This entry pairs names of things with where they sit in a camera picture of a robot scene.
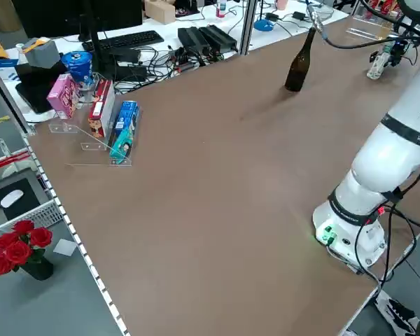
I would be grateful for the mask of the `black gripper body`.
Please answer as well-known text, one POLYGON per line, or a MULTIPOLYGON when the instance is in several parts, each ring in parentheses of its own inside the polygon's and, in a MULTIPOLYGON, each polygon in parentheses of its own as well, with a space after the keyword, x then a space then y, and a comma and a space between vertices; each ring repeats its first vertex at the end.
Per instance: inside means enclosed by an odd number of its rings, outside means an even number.
POLYGON ((400 62, 403 55, 407 52, 409 44, 406 40, 396 41, 391 49, 391 62, 400 62))

